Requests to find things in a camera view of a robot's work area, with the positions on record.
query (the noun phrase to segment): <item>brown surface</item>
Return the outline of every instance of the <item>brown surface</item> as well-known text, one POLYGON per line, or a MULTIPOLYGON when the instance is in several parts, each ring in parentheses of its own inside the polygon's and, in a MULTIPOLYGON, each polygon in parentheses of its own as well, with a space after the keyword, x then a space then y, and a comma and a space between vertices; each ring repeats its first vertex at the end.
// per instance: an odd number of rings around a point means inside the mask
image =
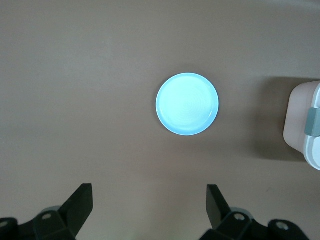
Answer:
POLYGON ((320 172, 282 137, 290 92, 320 78, 320 7, 289 2, 2 1, 0 217, 23 223, 92 183, 79 240, 196 240, 218 184, 262 224, 320 239, 320 172), (155 112, 183 72, 221 103, 190 137, 155 112))

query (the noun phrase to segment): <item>plastic container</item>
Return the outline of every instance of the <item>plastic container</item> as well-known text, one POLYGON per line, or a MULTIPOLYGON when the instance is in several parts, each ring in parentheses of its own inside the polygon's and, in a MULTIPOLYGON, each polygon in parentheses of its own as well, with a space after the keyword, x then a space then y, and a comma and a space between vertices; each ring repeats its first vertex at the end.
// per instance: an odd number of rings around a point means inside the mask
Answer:
POLYGON ((320 81, 301 84, 292 91, 283 137, 320 170, 320 81))

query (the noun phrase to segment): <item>round plate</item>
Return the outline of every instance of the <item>round plate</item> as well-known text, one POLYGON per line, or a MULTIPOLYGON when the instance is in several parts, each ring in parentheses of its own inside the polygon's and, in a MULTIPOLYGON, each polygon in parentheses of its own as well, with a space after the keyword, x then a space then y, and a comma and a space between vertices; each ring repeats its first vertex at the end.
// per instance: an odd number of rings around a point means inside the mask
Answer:
POLYGON ((190 136, 203 132, 216 119, 219 97, 206 78, 195 73, 171 77, 156 97, 156 113, 171 132, 190 136))

